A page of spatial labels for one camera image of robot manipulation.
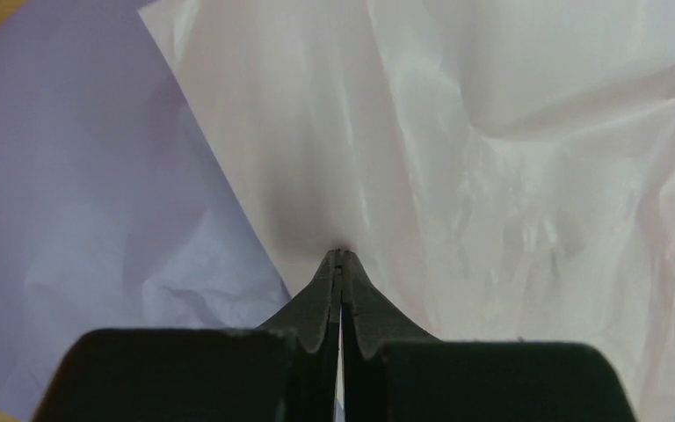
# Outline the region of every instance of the white plastic bag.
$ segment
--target white plastic bag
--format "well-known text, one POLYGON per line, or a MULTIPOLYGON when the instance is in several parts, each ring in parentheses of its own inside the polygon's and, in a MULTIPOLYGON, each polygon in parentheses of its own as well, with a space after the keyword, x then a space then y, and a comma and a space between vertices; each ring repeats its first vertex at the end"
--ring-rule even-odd
POLYGON ((675 420, 675 0, 141 15, 292 292, 350 247, 434 334, 591 344, 675 420))

